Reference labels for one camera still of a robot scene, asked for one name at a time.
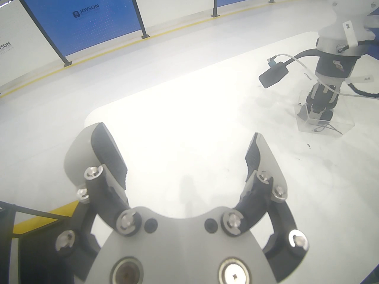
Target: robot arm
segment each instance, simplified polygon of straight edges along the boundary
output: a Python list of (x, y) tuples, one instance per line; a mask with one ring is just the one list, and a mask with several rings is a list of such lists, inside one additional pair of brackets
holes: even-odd
[[(99, 130), (107, 152), (99, 149), (94, 155), (88, 144)], [(245, 157), (248, 177), (236, 207), (217, 207), (186, 219), (167, 218), (145, 207), (130, 208), (125, 193), (120, 193), (123, 181), (115, 180), (108, 164), (88, 166), (88, 157), (75, 150), (86, 146), (92, 159), (101, 156), (110, 162), (107, 153), (117, 153), (117, 161), (125, 165), (103, 123), (85, 128), (65, 159), (70, 180), (87, 196), (80, 199), (55, 249), (86, 284), (171, 283), (173, 279), (176, 283), (273, 284), (291, 274), (308, 251), (307, 238), (297, 229), (285, 202), (284, 176), (259, 133)], [(249, 229), (266, 212), (274, 234), (262, 250)], [(95, 214), (114, 230), (101, 249), (89, 233)]]
[[(295, 56), (319, 57), (315, 72), (319, 81), (313, 86), (307, 103), (298, 114), (304, 120), (312, 118), (315, 122), (328, 122), (332, 119), (342, 83), (350, 77), (356, 61), (366, 54), (368, 46), (379, 45), (374, 40), (374, 33), (367, 29), (378, 24), (377, 18), (368, 14), (379, 6), (379, 0), (328, 0), (328, 3), (337, 15), (335, 23), (319, 31), (316, 49)], [(288, 73), (286, 65), (293, 62), (290, 59), (276, 64), (274, 58), (269, 59), (271, 68), (259, 77), (265, 88), (279, 82)], [(349, 86), (360, 95), (379, 97), (379, 94), (360, 91), (351, 83)]]

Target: barrier fence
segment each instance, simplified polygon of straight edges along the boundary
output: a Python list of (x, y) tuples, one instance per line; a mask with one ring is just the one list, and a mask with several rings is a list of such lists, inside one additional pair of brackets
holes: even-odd
[[(12, 51), (0, 49), (0, 67), (12, 74), (2, 75), (0, 85), (58, 58), (68, 66), (66, 56), (96, 44), (135, 31), (147, 38), (145, 27), (207, 10), (215, 17), (218, 7), (240, 1), (13, 0), (0, 8), (0, 44), (12, 45)], [(0, 0), (0, 6), (7, 2)], [(16, 67), (21, 59), (28, 70)]]

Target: clear acrylic box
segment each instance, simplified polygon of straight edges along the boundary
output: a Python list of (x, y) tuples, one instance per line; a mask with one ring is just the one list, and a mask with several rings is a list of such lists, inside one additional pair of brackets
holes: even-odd
[(308, 94), (309, 92), (307, 91), (301, 91), (299, 103), (294, 105), (299, 131), (338, 137), (355, 126), (344, 101), (344, 96), (338, 97), (338, 102), (336, 107), (333, 108), (333, 117), (330, 121), (309, 118), (306, 106)]

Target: metal screw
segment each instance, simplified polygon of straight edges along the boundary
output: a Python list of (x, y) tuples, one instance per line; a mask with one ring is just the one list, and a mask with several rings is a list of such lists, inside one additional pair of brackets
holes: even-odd
[(236, 214), (230, 214), (228, 219), (228, 226), (238, 228), (241, 225), (241, 219)]
[(283, 197), (284, 194), (285, 194), (285, 190), (284, 188), (282, 188), (281, 186), (277, 185), (274, 189), (274, 192), (275, 194), (278, 196), (278, 197)]
[(134, 218), (132, 215), (123, 215), (122, 218), (121, 218), (121, 226), (124, 228), (124, 229), (127, 229), (129, 227), (131, 227), (134, 223)]
[(220, 284), (251, 283), (247, 266), (237, 258), (228, 258), (222, 262), (218, 280)]
[(345, 44), (339, 44), (339, 45), (337, 45), (337, 48), (336, 48), (337, 52), (338, 52), (338, 53), (341, 53), (341, 52), (342, 52), (342, 49), (343, 49), (345, 46), (346, 46)]
[(75, 233), (72, 230), (62, 232), (55, 242), (55, 250), (60, 251), (62, 248), (72, 247), (75, 242)]
[(296, 246), (304, 247), (306, 244), (306, 239), (300, 235), (295, 235), (293, 237), (293, 241), (295, 242)]
[(303, 232), (292, 230), (288, 234), (288, 240), (292, 247), (302, 247), (305, 251), (309, 249), (309, 243)]
[(268, 180), (271, 178), (271, 175), (269, 172), (267, 171), (262, 171), (259, 175), (258, 175), (258, 179), (260, 179), (263, 183), (265, 184), (268, 184)]
[(103, 172), (103, 166), (88, 167), (84, 172), (84, 178), (86, 180), (96, 179)]
[(83, 204), (89, 203), (89, 196), (88, 196), (88, 192), (86, 188), (78, 189), (76, 192), (76, 196), (81, 203)]
[(246, 274), (245, 271), (238, 264), (230, 264), (225, 268), (224, 278), (226, 284), (245, 284)]
[(116, 229), (122, 235), (129, 235), (136, 229), (134, 215), (135, 211), (124, 210), (116, 221)]
[(228, 234), (240, 235), (241, 230), (239, 227), (241, 226), (242, 219), (243, 215), (238, 210), (233, 209), (226, 211), (222, 215), (222, 227)]

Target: black plastic bracket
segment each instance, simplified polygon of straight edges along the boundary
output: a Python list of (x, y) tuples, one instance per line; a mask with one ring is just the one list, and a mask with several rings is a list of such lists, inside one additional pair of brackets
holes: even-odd
[(267, 183), (264, 183), (260, 181), (256, 175), (254, 176), (251, 191), (242, 197), (239, 203), (234, 207), (234, 209), (241, 212), (244, 217), (239, 227), (241, 233), (250, 230), (268, 211), (271, 203), (272, 185), (272, 177)]
[(290, 245), (289, 233), (297, 230), (297, 227), (287, 203), (271, 203), (268, 214), (274, 234), (270, 236), (263, 252), (279, 283), (298, 267), (307, 251)]
[(97, 178), (86, 180), (86, 187), (95, 212), (106, 224), (117, 231), (117, 218), (124, 210), (128, 210), (129, 206), (119, 197), (115, 189), (108, 185), (107, 171), (104, 169)]
[(95, 216), (96, 212), (90, 204), (79, 203), (65, 226), (65, 230), (74, 231), (75, 242), (72, 247), (62, 248), (58, 252), (72, 273), (83, 281), (100, 251), (96, 238), (91, 234)]

